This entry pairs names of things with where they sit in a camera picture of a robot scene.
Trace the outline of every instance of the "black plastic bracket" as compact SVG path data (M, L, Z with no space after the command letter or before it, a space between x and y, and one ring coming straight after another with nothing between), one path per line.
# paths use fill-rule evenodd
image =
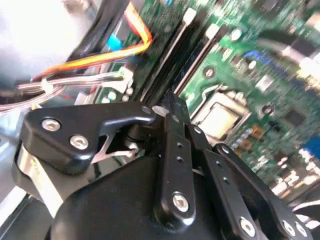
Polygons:
M185 124L177 116L166 115L164 131L154 214L167 230L182 232L196 218L191 147L185 138Z
M262 180L236 155L230 147L219 143L214 151L220 154L236 177L241 195L254 203L256 217L268 239L312 240L308 228Z
M124 126L147 125L155 118L156 114L140 102L42 108L27 114L20 140L30 154L65 174L77 175L89 167L100 136L111 139ZM44 129L42 122L46 119L57 121L60 128ZM71 137L76 135L87 139L87 148L78 149L70 144Z
M211 151L203 131L188 125L187 132L192 146L192 159L204 174L206 189L219 215L225 239L266 240L252 219L227 167L224 158Z

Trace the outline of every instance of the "chip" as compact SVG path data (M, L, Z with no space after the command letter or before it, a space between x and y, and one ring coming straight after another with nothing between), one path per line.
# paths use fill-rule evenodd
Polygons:
M220 140L233 128L238 119L239 115L216 103L199 127L209 136Z
M288 2L289 0L253 0L252 7L262 16L273 20Z
M260 92L264 93L273 82L274 80L270 76L264 75L255 85L255 87L259 89Z
M304 123L306 116L294 108L291 108L286 115L284 115L284 119L290 125L298 127Z

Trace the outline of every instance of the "white connector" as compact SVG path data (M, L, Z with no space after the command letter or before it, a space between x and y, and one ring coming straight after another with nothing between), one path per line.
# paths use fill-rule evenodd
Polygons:
M208 39L213 39L217 32L219 31L220 27L214 23L212 23L209 28L205 31L205 35Z
M125 66L120 67L119 73L123 76L124 80L131 80L134 78L134 73Z
M197 12L196 10L192 9L192 8L188 8L185 12L185 14L183 15L183 22L189 26L192 21L195 19L195 16L196 16Z

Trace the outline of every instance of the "wire bundle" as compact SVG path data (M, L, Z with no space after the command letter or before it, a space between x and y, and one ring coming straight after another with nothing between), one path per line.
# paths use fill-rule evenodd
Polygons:
M124 11L124 16L127 19L132 31L141 37L142 43L139 43L134 46L129 46L123 50L88 56L77 60L67 61L65 63L50 67L40 75L33 78L33 82L27 84L20 84L17 86L17 89L22 91L25 95L38 94L38 96L35 96L29 100L25 100L22 102L0 104L0 114L6 114L13 109L28 109L32 105L46 102L63 92L67 86L99 86L102 83L107 82L108 80L114 81L115 78L122 77L119 72L109 72L96 75L80 75L47 80L65 71L80 70L89 67L100 66L102 64L118 61L128 56L136 55L145 51L152 42L152 35L131 2L126 7Z
M123 50L102 53L94 56L89 56L85 58L81 58L78 60L67 61L65 63L53 66L46 71L44 71L41 75L35 77L35 79L41 79L45 76L54 75L58 72L64 72L69 70L76 70L88 67L94 67L101 64L105 64L108 62L112 62L118 59L125 58L127 56L136 55L144 52L152 42L152 35L138 12L136 11L133 4L130 2L124 11L125 18L128 20L131 29L138 33L141 37L142 43L139 43L135 46L127 47Z

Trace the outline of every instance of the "electronic component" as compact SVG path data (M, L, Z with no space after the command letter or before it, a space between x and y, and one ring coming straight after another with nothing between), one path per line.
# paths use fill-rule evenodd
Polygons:
M314 155L320 160L320 136L316 135L312 137L304 146L310 154Z
M216 75L216 70L214 66L206 66L202 73L206 79L212 79Z
M232 58L231 58L231 63L234 64L234 65L237 65L240 61L241 61L241 57L238 56L238 55L234 55Z
M320 12L314 12L305 22L305 25L320 32Z
M283 151L278 151L274 155L274 160L278 166L281 166L284 162L288 160L288 156Z
M262 107L261 111L264 115L270 115L275 111L275 105L268 103Z
M219 49L219 53L221 53L222 55L226 52L226 50L227 50L227 48L225 48L225 47L220 47L220 49Z
M192 113L191 120L206 133L211 144L216 144L238 129L250 115L244 105L223 93L215 92Z
M283 170L279 173L279 177L281 177L282 179L286 179L288 177L290 177L291 175L291 170L289 168L283 168Z
M242 31L240 28L235 28L234 30L232 30L231 34L230 34L230 39L231 41L237 41L242 35Z
M249 151L252 148L253 143L251 141L249 141L248 139L244 139L240 144L239 144L239 148L245 150L245 151Z
M237 155L238 155L238 157L239 157L239 158L241 158L241 157L242 157L242 152L241 152L241 151L239 151L239 149L235 149L235 150L234 150L234 152L235 152L235 154L237 154Z
M210 113L198 126L203 129L207 135L221 140L225 134L233 128L238 119L239 115L216 103L212 106Z
M306 120L306 116L297 111L294 108L291 108L284 116L283 116L284 120L286 123L288 123L289 125L293 126L293 127L298 127L301 124L304 123L304 121Z
M263 130L261 127L259 127L256 124L252 126L252 133L251 133L252 137L260 140L264 135L265 135L265 130Z
M286 6L289 0L254 0L253 9L264 17L274 19Z
M160 3L162 3L165 6L169 6L173 0L159 0Z
M256 61L256 60L253 60L253 59L250 58L250 57L246 57L246 58L245 58L245 63L246 63L247 69L248 69L250 72L253 71L253 70L256 68L256 65L257 65L257 61Z
M260 92L264 93L274 82L274 80L268 76L264 75L255 85L255 88L259 89Z

